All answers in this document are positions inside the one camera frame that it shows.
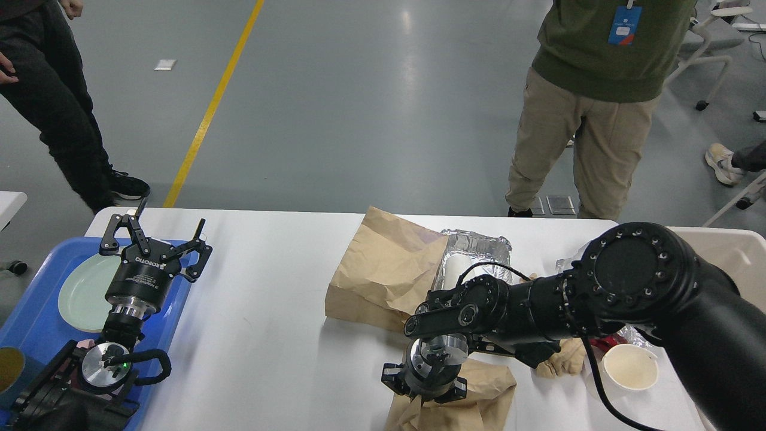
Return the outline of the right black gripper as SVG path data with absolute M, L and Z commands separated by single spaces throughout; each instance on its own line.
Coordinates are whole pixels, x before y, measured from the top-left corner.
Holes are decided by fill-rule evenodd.
M 381 382 L 396 395 L 452 403 L 467 398 L 467 379 L 459 377 L 469 348 L 464 335 L 416 339 L 404 363 L 384 363 Z

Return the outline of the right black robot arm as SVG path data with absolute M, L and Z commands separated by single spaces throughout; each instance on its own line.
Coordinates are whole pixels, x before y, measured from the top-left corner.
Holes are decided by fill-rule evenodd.
M 692 400 L 719 430 L 764 429 L 765 317 L 735 281 L 660 224 L 625 223 L 558 275 L 510 286 L 460 275 L 407 320 L 404 363 L 381 382 L 399 395 L 449 403 L 467 396 L 466 357 L 481 351 L 539 365 L 567 338 L 624 325 L 663 347 Z

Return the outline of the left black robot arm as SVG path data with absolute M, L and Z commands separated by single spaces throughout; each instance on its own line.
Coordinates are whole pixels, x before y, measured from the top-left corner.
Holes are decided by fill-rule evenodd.
M 205 219 L 193 237 L 145 234 L 134 213 L 113 214 L 101 238 L 71 238 L 50 252 L 2 327 L 2 429 L 134 430 L 151 388 L 172 371 L 167 350 L 190 286 L 212 248 Z

